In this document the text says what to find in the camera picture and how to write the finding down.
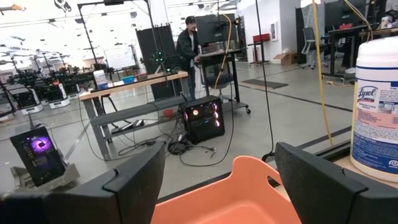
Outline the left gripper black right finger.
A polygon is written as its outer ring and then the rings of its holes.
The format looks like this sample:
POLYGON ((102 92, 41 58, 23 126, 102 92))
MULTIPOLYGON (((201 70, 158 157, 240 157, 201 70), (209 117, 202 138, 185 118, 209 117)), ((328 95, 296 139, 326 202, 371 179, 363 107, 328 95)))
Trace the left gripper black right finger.
POLYGON ((398 224, 398 189, 277 143, 275 162, 302 224, 398 224))

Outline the grey metal stand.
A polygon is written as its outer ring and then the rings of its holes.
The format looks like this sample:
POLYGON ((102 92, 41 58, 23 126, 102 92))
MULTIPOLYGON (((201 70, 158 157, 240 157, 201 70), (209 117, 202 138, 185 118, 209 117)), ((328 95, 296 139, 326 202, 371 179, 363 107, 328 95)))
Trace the grey metal stand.
POLYGON ((66 186, 67 184, 77 180, 80 174, 74 163, 70 163, 63 175, 57 177, 46 184, 36 186, 33 183, 32 177, 26 168, 23 167, 11 167, 11 174, 14 178, 14 191, 17 192, 46 192, 54 190, 61 186, 66 186))

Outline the black computer tower purple fan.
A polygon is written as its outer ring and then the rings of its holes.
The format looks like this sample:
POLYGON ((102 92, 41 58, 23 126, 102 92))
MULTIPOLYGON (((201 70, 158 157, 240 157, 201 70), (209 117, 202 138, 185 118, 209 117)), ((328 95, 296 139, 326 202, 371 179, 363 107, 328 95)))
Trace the black computer tower purple fan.
POLYGON ((36 187, 65 173, 65 166, 46 127, 12 136, 10 140, 36 187))

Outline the black computer tower red lights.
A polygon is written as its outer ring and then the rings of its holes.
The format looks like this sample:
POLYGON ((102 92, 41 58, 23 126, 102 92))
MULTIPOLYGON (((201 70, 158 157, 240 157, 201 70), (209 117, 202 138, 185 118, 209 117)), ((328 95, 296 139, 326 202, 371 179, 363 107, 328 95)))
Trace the black computer tower red lights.
POLYGON ((187 139, 193 144, 223 136, 225 133, 221 99, 206 96, 178 106, 187 139))

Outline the white blue container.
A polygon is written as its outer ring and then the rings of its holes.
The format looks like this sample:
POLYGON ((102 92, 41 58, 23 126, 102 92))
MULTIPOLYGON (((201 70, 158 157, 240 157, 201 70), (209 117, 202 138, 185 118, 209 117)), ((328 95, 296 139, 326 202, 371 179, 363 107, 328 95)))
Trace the white blue container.
POLYGON ((103 90, 108 88, 108 81, 106 79, 106 75, 104 70, 97 70, 93 72, 95 82, 96 82, 96 89, 103 90))

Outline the white base robot station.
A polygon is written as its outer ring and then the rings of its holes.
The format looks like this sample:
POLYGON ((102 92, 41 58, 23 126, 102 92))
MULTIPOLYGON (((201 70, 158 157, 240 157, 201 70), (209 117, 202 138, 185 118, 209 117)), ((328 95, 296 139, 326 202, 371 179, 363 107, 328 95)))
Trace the white base robot station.
POLYGON ((38 113, 44 109, 34 89, 26 87, 15 88, 10 90, 10 93, 24 116, 38 113))
POLYGON ((45 86, 44 95, 52 110, 66 107, 70 104, 70 100, 62 83, 45 86))

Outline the whiteboard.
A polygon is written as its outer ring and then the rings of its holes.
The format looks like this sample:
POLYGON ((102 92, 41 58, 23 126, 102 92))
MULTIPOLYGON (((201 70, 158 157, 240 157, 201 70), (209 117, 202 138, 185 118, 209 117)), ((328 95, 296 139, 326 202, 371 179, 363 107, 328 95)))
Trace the whiteboard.
POLYGON ((119 69, 137 65, 130 46, 122 46, 104 51, 108 67, 119 69))

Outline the cardboard box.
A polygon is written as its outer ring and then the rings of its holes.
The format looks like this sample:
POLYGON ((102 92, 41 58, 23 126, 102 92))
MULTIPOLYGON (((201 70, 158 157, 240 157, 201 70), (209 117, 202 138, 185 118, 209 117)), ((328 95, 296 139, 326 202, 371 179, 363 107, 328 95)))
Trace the cardboard box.
POLYGON ((297 52, 287 52, 285 54, 278 54, 274 57, 274 60, 279 60, 283 66, 293 65, 297 63, 298 57, 297 52))

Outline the black partition panel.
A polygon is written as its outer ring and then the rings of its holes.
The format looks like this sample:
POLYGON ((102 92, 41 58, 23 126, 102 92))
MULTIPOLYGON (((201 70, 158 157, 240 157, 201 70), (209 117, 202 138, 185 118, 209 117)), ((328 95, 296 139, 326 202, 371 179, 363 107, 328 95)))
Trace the black partition panel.
MULTIPOLYGON (((154 74, 157 69, 163 72, 160 63, 164 63, 167 73, 180 71, 179 55, 175 51, 171 26, 156 26, 154 29, 137 30, 137 39, 141 50, 141 62, 148 74, 154 74)), ((151 85, 155 101, 180 95, 182 86, 179 80, 156 83, 151 85)))

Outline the grey office chair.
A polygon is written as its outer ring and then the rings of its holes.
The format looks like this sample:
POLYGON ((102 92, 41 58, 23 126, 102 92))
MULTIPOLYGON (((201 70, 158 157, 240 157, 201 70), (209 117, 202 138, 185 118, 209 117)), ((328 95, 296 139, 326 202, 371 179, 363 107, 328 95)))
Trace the grey office chair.
MULTIPOLYGON (((312 70, 316 67, 317 64, 317 46, 316 46, 316 38, 315 33, 312 27, 303 28, 303 36, 305 45, 301 51, 302 54, 306 56, 307 62, 306 66, 310 67, 312 70)), ((321 55, 321 64, 324 67, 329 67, 329 65, 325 62, 322 54, 329 48, 329 44, 320 44, 320 55, 321 55)))

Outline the person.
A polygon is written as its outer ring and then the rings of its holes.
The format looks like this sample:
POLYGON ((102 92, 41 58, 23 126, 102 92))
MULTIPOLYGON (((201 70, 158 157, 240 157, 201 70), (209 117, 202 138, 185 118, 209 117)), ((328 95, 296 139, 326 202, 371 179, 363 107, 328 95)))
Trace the person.
POLYGON ((177 38, 176 53, 181 56, 179 67, 188 73, 188 86, 191 98, 195 99, 195 62, 200 60, 197 23, 194 16, 185 19, 186 29, 177 38))

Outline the black standing desk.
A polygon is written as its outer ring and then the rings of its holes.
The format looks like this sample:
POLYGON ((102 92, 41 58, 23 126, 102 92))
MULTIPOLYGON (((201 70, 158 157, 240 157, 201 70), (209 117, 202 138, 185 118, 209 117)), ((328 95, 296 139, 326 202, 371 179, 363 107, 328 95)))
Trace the black standing desk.
POLYGON ((244 108, 247 114, 251 114, 249 105, 241 102, 240 98, 235 61, 235 55, 238 53, 241 53, 241 49, 203 54, 197 63, 200 69, 200 80, 205 96, 210 96, 210 88, 219 90, 219 98, 221 101, 226 101, 223 103, 225 112, 244 108))

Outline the red box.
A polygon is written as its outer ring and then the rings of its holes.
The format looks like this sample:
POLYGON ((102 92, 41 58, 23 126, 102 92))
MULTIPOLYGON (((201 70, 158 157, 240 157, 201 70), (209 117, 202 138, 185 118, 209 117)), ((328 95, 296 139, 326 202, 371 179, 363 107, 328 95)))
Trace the red box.
POLYGON ((258 34, 258 35, 254 35, 252 37, 252 41, 253 43, 259 43, 259 42, 265 42, 265 41, 269 41, 271 39, 270 34, 266 33, 266 34, 258 34))

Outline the black monitor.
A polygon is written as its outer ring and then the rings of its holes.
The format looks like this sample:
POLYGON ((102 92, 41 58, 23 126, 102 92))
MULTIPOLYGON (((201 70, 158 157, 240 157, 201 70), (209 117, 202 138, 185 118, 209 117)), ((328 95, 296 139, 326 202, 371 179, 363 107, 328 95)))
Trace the black monitor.
POLYGON ((196 17, 198 42, 206 45, 223 40, 237 39, 236 20, 234 14, 210 14, 196 17))

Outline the black overhead rig frame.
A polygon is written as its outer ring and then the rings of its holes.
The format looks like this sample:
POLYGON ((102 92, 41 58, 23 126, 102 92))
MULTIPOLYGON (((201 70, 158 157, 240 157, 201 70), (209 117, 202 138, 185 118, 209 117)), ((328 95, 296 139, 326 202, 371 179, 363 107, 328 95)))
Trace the black overhead rig frame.
POLYGON ((103 1, 97 1, 97 2, 79 3, 79 4, 77 4, 78 12, 80 13, 80 19, 82 21, 82 24, 83 24, 83 27, 84 27, 84 30, 85 30, 85 33, 86 33, 86 37, 87 37, 89 45, 90 45, 91 53, 92 53, 92 55, 94 57, 94 60, 95 60, 94 70, 99 70, 100 69, 100 65, 98 63, 98 60, 97 60, 93 45, 91 43, 90 35, 89 35, 88 29, 86 27, 86 22, 85 22, 85 19, 83 17, 83 14, 81 12, 81 9, 82 9, 83 6, 91 6, 91 5, 96 6, 96 5, 99 5, 99 4, 104 4, 105 6, 116 6, 116 5, 124 4, 124 2, 126 2, 126 1, 131 1, 131 2, 144 1, 146 3, 148 16, 149 16, 150 24, 151 24, 151 30, 152 30, 153 39, 154 39, 154 41, 156 41, 156 39, 155 39, 155 31, 154 31, 155 26, 154 26, 154 23, 153 23, 152 11, 151 11, 150 1, 149 0, 103 0, 103 1))

